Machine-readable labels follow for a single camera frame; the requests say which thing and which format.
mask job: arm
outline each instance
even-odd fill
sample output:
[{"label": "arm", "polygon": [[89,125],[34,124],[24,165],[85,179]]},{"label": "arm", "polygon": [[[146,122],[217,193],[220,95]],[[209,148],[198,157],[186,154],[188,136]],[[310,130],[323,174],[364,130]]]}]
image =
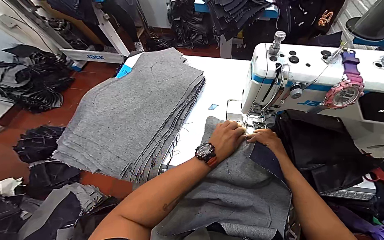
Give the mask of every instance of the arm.
[{"label": "arm", "polygon": [[280,162],[282,173],[293,194],[293,205],[300,226],[308,240],[356,240],[349,229],[317,194],[296,169],[282,145],[281,140],[270,129],[258,129],[248,135],[250,143],[256,141],[272,150]]},{"label": "arm", "polygon": [[[245,139],[237,122],[219,123],[210,142],[217,162],[229,157]],[[128,195],[95,229],[89,240],[123,237],[149,239],[151,230],[176,206],[178,200],[204,178],[211,168],[196,157],[153,178]]]}]

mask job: sewing machine knob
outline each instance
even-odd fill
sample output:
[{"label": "sewing machine knob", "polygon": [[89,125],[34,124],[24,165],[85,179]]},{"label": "sewing machine knob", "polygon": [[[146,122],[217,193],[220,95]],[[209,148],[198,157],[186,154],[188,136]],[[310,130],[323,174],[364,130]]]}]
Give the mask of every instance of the sewing machine knob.
[{"label": "sewing machine knob", "polygon": [[290,96],[292,99],[296,99],[302,96],[302,89],[301,88],[295,88],[290,91]]},{"label": "sewing machine knob", "polygon": [[264,121],[266,122],[266,126],[271,128],[273,126],[275,126],[275,120],[276,120],[276,116],[275,114],[265,114],[264,116]]}]

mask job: blue tag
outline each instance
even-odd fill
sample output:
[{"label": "blue tag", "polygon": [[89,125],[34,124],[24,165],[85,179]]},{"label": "blue tag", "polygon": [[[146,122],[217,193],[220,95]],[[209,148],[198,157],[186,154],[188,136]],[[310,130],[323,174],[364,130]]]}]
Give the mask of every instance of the blue tag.
[{"label": "blue tag", "polygon": [[218,105],[217,104],[212,104],[208,109],[209,110],[214,110]]}]

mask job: forearm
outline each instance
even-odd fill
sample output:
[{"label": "forearm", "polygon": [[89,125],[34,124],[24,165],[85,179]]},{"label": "forearm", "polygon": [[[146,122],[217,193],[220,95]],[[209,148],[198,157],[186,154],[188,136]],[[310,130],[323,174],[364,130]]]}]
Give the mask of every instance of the forearm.
[{"label": "forearm", "polygon": [[137,188],[108,217],[118,215],[144,227],[153,228],[210,170],[205,162],[193,157]]},{"label": "forearm", "polygon": [[277,156],[282,173],[293,195],[300,226],[308,240],[356,238],[323,201],[288,156]]}]

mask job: sewing machine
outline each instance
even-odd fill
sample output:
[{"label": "sewing machine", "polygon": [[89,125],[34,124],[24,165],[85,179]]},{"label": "sewing machine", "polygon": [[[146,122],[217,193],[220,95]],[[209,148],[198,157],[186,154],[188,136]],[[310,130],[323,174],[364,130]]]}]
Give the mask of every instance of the sewing machine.
[{"label": "sewing machine", "polygon": [[280,44],[284,37],[256,46],[242,114],[228,103],[227,118],[250,132],[273,126],[286,109],[339,117],[357,147],[384,157],[384,51]]}]

